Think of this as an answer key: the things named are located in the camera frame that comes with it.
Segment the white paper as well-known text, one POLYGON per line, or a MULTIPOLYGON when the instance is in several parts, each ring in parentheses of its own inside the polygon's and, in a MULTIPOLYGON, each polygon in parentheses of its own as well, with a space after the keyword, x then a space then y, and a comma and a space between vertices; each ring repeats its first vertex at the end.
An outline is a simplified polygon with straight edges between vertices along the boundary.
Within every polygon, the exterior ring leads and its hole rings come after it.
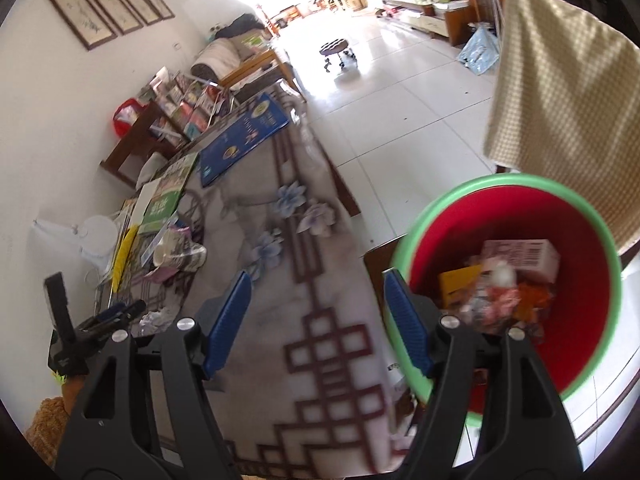
POLYGON ((131 335, 134 338, 154 336, 166 330, 174 318, 175 315, 168 308, 146 312, 131 326, 131 335))

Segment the crushed paper cups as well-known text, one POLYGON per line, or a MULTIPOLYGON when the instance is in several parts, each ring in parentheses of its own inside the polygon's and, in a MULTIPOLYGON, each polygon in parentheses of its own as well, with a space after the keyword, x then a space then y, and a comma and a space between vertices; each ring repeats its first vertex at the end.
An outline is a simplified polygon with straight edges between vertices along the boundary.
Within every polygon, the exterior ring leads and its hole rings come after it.
POLYGON ((189 228, 169 229, 152 255, 156 268, 195 272, 207 258, 207 249, 192 238, 189 228))

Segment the pink snack wrapper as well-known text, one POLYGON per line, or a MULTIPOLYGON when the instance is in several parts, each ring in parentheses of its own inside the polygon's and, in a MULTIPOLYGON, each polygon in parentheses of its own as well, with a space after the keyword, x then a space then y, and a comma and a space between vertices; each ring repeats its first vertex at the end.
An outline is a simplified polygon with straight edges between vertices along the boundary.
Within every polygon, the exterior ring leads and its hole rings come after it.
POLYGON ((480 275, 465 293, 459 316, 478 332, 496 334, 511 323, 520 300, 514 267, 490 257, 483 261, 480 275))

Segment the orange snack bag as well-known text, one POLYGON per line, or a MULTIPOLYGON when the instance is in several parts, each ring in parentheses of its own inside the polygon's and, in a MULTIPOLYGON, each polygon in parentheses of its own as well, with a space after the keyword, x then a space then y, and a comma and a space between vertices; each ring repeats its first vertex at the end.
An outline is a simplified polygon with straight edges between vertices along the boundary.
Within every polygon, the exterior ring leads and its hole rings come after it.
POLYGON ((547 309, 553 299, 548 285, 529 282, 518 284, 518 296, 520 301, 512 312, 511 320, 525 325, 537 324, 539 312, 547 309))

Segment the yellow chip box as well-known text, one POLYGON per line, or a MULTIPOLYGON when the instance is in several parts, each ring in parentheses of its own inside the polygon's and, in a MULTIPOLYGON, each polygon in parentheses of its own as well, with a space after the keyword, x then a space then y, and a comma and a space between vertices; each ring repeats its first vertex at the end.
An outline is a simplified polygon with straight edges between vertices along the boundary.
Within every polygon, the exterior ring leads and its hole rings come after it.
POLYGON ((472 296, 475 283, 482 273, 482 266, 466 266, 465 268, 447 271, 439 275, 442 307, 445 310, 456 310, 462 307, 472 296))

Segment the blue white carton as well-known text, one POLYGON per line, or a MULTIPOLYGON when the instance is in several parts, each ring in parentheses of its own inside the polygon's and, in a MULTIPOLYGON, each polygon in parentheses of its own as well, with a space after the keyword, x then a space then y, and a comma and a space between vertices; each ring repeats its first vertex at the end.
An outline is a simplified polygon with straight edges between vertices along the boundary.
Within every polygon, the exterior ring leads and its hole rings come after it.
POLYGON ((175 212, 169 217, 169 219, 163 224, 160 230, 155 234, 155 236, 149 242, 148 246, 144 248, 144 251, 140 255, 140 266, 142 266, 142 268, 144 268, 152 259, 153 252, 155 252, 155 249, 160 244, 160 241, 162 240, 164 234, 172 226, 174 226, 178 222, 178 220, 179 220, 179 215, 175 212))
POLYGON ((497 258, 532 281, 553 284, 560 255, 548 240, 486 240, 480 260, 497 258))

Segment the brown plush toy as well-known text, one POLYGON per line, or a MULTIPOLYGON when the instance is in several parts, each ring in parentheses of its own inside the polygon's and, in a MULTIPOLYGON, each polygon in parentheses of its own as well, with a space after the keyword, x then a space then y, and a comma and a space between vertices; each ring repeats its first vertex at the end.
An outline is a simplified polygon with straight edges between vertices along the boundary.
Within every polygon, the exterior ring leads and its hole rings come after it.
POLYGON ((41 402, 32 424, 24 433, 26 441, 50 468, 58 457, 65 427, 85 380, 85 376, 66 378, 61 395, 41 402))

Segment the black phone holder clamp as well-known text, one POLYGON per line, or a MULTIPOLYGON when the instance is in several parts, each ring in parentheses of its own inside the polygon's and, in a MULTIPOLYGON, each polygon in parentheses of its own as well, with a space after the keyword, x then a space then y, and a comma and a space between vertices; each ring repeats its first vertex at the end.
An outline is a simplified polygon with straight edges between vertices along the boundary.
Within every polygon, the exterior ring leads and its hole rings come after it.
POLYGON ((48 367, 60 377, 87 375, 88 359, 104 347, 112 333, 126 330, 146 309, 146 303, 141 299, 132 304, 119 302, 73 326, 62 273, 48 276, 43 282, 43 288, 53 325, 48 367))

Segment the yellow plastic folder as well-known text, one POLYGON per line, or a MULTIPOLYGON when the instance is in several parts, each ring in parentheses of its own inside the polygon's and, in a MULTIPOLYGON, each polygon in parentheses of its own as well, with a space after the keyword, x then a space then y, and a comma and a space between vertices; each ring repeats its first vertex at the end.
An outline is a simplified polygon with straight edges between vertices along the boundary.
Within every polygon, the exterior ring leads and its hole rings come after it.
POLYGON ((112 272, 112 284, 111 284, 111 292, 116 294, 119 291, 120 283, 122 282, 122 276, 124 275, 128 256, 134 244, 134 240, 137 237, 139 231, 139 225, 134 224, 125 234, 122 242, 119 245, 118 251, 116 252, 116 258, 114 261, 113 272, 112 272))

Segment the red bin with green rim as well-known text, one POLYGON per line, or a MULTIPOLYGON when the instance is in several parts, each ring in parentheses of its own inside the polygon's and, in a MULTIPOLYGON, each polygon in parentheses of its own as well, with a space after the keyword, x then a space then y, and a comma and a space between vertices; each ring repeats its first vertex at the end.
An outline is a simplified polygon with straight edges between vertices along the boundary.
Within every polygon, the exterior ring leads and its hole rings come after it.
POLYGON ((390 264, 413 292, 439 301, 440 274, 463 268, 488 240, 548 240, 559 253, 544 334, 534 346, 562 400, 570 400, 600 364, 620 317, 622 269, 608 226, 558 182, 492 174, 430 203, 390 264))

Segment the white desk lamp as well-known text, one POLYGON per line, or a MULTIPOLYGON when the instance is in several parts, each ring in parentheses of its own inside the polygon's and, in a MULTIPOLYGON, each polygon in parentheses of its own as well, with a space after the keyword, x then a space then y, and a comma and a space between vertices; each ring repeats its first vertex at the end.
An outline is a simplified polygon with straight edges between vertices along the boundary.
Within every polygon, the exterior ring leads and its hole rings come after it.
POLYGON ((98 214, 72 226, 37 218, 32 222, 32 226, 73 248, 81 258, 96 268, 99 280, 103 280, 111 271, 118 240, 118 226, 111 217, 98 214))

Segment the floral grey tablecloth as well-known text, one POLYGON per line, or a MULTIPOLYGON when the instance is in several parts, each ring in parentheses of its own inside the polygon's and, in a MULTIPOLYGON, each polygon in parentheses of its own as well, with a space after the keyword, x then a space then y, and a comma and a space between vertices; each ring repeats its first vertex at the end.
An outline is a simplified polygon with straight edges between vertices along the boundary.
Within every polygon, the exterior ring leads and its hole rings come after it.
POLYGON ((150 280, 132 245, 120 301, 174 320, 221 296, 240 272, 252 300, 226 365, 205 386, 236 466, 269 478, 334 479, 395 469, 410 441, 359 235, 338 199, 305 104, 267 92, 288 125, 207 188, 192 172, 178 213, 207 249, 204 266, 150 280))

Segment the green cover book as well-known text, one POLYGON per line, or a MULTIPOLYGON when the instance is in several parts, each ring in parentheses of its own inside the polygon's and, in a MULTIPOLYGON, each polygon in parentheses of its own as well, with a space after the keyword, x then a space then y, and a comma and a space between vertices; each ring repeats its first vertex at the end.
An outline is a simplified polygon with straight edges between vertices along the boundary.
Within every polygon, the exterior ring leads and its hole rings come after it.
POLYGON ((198 154, 192 153, 171 164, 145 209, 139 234, 157 233, 176 211, 182 190, 189 180, 198 154))

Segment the white notebook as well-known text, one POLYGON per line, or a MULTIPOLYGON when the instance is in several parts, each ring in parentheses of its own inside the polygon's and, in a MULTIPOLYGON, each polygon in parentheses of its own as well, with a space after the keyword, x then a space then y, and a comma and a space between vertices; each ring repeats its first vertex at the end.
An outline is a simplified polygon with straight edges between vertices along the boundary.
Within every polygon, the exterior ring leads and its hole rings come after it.
POLYGON ((140 226, 142 223, 145 211, 148 209, 149 203, 151 203, 159 185, 160 179, 155 179, 142 186, 130 217, 130 224, 132 226, 140 226))

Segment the dark wooden chair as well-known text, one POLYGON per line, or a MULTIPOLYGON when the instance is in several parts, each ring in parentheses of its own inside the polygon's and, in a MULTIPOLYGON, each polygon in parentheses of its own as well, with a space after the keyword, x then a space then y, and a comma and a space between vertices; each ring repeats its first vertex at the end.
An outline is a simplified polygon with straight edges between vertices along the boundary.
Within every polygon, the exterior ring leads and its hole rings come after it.
POLYGON ((157 102, 151 101, 128 132, 118 141, 113 151, 100 162, 100 167, 123 184, 135 188, 136 180, 120 171, 129 157, 136 156, 146 162, 154 153, 158 153, 166 159, 172 159, 178 154, 180 148, 188 143, 189 138, 178 122, 170 118, 157 102), (156 136, 152 133, 152 127, 159 119, 165 119, 169 129, 156 136))

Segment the red plastic bag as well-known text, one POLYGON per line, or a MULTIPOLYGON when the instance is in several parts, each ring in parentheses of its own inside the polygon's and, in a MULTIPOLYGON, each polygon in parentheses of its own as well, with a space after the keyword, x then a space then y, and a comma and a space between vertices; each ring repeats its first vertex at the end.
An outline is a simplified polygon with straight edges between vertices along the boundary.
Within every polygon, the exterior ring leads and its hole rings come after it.
POLYGON ((116 136, 123 138, 126 136, 132 125, 138 120, 144 106, 136 99, 128 99, 117 107, 112 117, 112 124, 116 136))

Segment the beige checkered cloth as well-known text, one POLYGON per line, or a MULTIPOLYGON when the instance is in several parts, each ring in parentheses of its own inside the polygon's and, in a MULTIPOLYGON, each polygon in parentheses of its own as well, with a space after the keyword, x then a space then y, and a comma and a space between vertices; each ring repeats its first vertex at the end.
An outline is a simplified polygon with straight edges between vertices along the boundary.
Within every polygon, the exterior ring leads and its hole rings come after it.
POLYGON ((580 194, 626 252, 639 240, 638 47, 563 0, 502 10, 485 155, 580 194))

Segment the magazine rack with books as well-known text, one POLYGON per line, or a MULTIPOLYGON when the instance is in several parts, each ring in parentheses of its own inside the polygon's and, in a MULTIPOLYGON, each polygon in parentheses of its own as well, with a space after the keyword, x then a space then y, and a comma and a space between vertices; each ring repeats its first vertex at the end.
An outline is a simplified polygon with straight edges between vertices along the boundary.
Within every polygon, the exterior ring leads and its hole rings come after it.
POLYGON ((153 101, 162 110, 151 130, 175 146, 199 138, 236 105, 229 89, 213 81, 161 68, 152 78, 153 101))

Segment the blue hardcover book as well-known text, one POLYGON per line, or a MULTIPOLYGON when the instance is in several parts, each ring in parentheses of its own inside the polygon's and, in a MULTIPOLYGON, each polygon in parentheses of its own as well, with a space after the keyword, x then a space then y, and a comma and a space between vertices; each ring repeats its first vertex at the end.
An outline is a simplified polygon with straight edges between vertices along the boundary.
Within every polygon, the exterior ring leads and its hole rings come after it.
POLYGON ((288 125, 288 115, 268 94, 200 151, 201 187, 207 188, 259 144, 288 125))

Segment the light blue plastic bag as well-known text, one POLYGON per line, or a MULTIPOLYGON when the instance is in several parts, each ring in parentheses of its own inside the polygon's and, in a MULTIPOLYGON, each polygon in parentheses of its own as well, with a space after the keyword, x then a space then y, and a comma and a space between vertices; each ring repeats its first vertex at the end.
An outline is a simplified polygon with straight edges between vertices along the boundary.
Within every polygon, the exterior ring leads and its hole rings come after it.
POLYGON ((480 76, 493 68, 500 58, 498 38, 484 24, 479 24, 465 44, 457 60, 474 75, 480 76))

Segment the wooden sofa with cushions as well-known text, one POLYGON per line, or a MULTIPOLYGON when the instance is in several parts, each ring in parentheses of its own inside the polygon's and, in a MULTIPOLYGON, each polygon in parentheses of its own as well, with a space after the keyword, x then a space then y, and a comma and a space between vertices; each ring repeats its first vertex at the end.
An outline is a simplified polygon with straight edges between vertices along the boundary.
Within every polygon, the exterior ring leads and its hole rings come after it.
POLYGON ((271 32, 255 14, 241 14, 210 32, 208 44, 190 67, 193 76, 229 89, 239 102, 279 81, 303 94, 288 54, 271 44, 271 32))

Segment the low tv cabinet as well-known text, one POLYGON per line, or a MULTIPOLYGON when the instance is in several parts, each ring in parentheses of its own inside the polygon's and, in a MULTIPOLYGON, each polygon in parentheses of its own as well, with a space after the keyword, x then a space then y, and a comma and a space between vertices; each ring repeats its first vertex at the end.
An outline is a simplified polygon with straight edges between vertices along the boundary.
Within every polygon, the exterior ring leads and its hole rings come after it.
POLYGON ((378 18, 446 39, 450 46, 465 44, 477 21, 474 6, 468 0, 368 0, 378 18))

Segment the round rolling stool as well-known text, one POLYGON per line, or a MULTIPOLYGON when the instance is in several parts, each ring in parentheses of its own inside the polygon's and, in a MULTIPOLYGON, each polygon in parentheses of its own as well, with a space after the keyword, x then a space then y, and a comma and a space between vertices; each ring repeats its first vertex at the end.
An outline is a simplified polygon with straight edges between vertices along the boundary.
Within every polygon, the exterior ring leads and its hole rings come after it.
POLYGON ((323 69, 326 73, 332 70, 334 63, 332 60, 337 59, 337 67, 344 72, 349 63, 356 63, 357 57, 350 47, 348 41, 343 38, 334 39, 322 44, 319 54, 323 58, 323 69))

